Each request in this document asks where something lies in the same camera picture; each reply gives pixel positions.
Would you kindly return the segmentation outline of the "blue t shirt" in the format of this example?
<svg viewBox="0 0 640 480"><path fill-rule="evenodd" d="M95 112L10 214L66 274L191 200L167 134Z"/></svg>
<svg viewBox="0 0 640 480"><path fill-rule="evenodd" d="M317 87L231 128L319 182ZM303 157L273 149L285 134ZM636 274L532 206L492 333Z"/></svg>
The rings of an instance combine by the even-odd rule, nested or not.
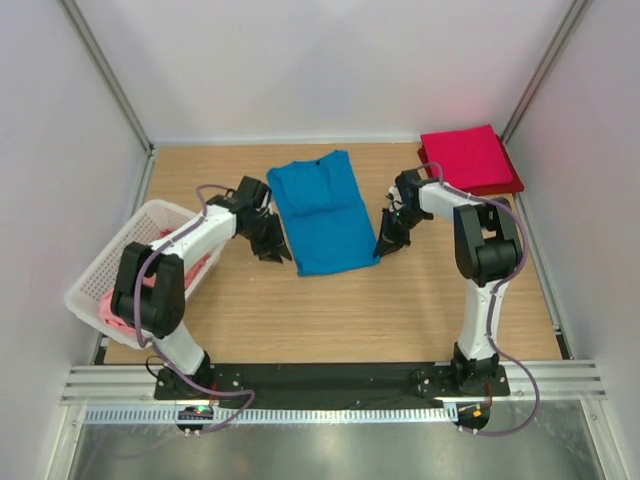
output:
<svg viewBox="0 0 640 480"><path fill-rule="evenodd" d="M377 238L349 155L335 150L267 172L301 277L375 266Z"/></svg>

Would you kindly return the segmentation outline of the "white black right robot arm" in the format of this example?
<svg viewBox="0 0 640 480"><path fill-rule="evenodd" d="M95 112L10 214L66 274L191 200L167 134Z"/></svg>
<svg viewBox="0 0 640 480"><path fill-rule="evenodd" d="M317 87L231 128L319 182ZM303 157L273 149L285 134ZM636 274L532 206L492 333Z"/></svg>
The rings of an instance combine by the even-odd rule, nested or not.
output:
<svg viewBox="0 0 640 480"><path fill-rule="evenodd" d="M408 246L411 230L423 220L438 216L453 224L455 264L467 291L449 377L456 392L472 396L498 377L496 336L503 298L528 255L519 218L506 199L474 196L440 178L423 178L417 168L402 171L387 198L375 257Z"/></svg>

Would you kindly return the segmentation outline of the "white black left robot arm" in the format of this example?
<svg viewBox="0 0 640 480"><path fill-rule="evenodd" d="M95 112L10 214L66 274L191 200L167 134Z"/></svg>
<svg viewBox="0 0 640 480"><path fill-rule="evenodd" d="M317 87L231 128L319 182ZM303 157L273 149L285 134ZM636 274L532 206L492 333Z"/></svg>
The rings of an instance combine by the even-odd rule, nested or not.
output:
<svg viewBox="0 0 640 480"><path fill-rule="evenodd" d="M202 191L219 189L209 199ZM201 210L173 233L149 244L132 242L122 252L111 297L111 312L134 329L141 348L151 346L177 377L177 388L191 400L204 398L214 385L211 361L188 331L185 274L206 255L237 236L248 240L261 261L292 259L272 190L245 176L235 188L196 188Z"/></svg>

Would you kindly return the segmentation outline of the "pink t shirt in basket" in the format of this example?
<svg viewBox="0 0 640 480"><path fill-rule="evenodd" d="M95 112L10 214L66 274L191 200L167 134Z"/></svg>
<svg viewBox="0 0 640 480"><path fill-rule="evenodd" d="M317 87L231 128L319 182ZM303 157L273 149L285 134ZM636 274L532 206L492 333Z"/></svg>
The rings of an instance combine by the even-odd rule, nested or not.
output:
<svg viewBox="0 0 640 480"><path fill-rule="evenodd" d="M207 265L210 263L210 257L210 253L203 256L185 274L185 293L189 293L190 291L192 291L194 289L196 281L204 278L204 271L206 270ZM134 328L129 326L123 319L121 319L111 311L111 300L113 297L113 293L114 288L111 288L101 297L98 310L99 318L109 328L124 333L128 337L134 338Z"/></svg>

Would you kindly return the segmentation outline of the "white perforated plastic basket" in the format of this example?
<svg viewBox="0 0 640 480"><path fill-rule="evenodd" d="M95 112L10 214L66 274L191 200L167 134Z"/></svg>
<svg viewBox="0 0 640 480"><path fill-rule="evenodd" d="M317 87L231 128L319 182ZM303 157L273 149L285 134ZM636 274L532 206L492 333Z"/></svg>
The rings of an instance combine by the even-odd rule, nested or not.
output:
<svg viewBox="0 0 640 480"><path fill-rule="evenodd" d="M107 244L65 297L65 305L77 318L97 329L116 342L141 350L136 337L131 338L106 326L99 318L99 301L114 288L123 249L132 242L149 244L170 235L193 219L196 213L164 200L151 200L133 215L116 236ZM222 249L212 254L204 275L219 259ZM186 302L203 279L197 280L194 289L186 293Z"/></svg>

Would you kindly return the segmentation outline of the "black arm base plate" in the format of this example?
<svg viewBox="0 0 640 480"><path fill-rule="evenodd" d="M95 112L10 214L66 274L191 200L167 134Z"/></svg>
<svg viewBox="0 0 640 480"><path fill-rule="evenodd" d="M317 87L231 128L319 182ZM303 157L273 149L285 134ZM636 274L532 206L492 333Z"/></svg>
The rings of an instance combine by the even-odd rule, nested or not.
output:
<svg viewBox="0 0 640 480"><path fill-rule="evenodd" d="M503 366L467 379L448 363L219 363L189 376L201 387L255 392L263 409L347 409L366 403L415 403L437 397L506 397Z"/></svg>

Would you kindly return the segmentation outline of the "aluminium rail frame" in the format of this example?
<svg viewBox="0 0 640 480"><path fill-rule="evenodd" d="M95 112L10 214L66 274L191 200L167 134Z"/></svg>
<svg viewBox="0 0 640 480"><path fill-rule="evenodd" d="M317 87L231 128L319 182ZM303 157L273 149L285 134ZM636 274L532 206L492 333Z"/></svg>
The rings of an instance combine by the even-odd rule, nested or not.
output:
<svg viewBox="0 0 640 480"><path fill-rule="evenodd" d="M532 361L525 364L546 400L605 399L596 365L588 360ZM155 378L143 365L74 366L67 377L60 403L150 402Z"/></svg>

